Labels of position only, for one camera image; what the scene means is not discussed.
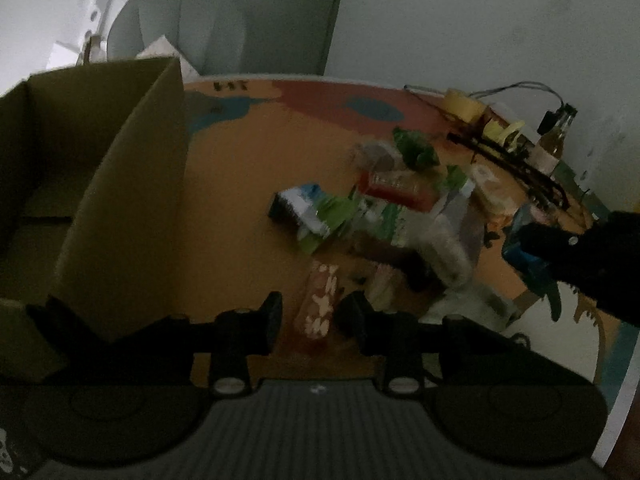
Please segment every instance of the table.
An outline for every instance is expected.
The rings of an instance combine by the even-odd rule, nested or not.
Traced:
[[[356,181],[350,148],[362,136],[390,139],[397,125],[419,129],[433,135],[443,165],[464,165],[471,158],[466,148],[446,140],[451,126],[433,107],[399,89],[322,78],[204,80],[186,89],[213,98],[208,111],[201,102],[200,110],[191,115],[178,229],[176,302],[197,322],[212,320],[225,310],[257,308],[269,291],[279,290],[284,296],[284,326],[291,323],[302,301],[311,258],[298,250],[289,232],[268,219],[273,194],[318,182],[327,192],[347,195]],[[439,98],[425,99],[436,103]],[[506,183],[517,203],[526,200],[522,188],[505,171],[483,163]],[[580,206],[574,201],[570,211],[570,216],[562,216],[561,224],[579,231]],[[535,304],[542,312],[539,298],[527,291],[502,259],[501,245],[498,240],[481,251],[475,278],[514,300],[523,311]],[[354,264],[350,256],[337,251],[320,250],[315,257],[344,269]],[[586,366],[583,374],[593,374],[590,379],[601,383],[610,418],[616,419],[603,436],[606,442],[600,449],[600,461],[604,463],[633,397],[631,393],[627,403],[625,393],[628,397],[638,384],[633,370],[640,365],[629,367],[630,362],[640,362],[640,351],[634,353],[638,331],[568,288],[562,297],[563,316],[554,327],[559,332],[553,339],[557,341],[559,335],[567,339],[566,330],[574,325],[580,330],[574,330],[556,360],[565,365],[563,359],[584,360],[583,348],[590,346],[593,361],[576,366]],[[398,308],[421,314],[430,299],[401,292]],[[549,333],[550,316],[547,324],[538,318],[531,322],[540,323],[542,335]],[[278,348],[273,356],[250,358],[254,380],[366,377],[373,375],[375,365],[375,359],[359,355],[353,341],[339,336],[319,358],[284,356],[278,354]],[[206,368],[205,358],[196,359],[196,383],[204,382]]]

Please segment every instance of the gray chair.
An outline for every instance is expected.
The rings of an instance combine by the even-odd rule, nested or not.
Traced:
[[[111,26],[107,58],[135,57],[163,34],[200,75],[242,72],[239,0],[129,0]]]

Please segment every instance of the cardboard box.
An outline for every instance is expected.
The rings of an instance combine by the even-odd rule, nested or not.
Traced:
[[[183,100],[171,58],[41,73],[0,99],[0,298],[51,295],[110,342],[173,312]]]

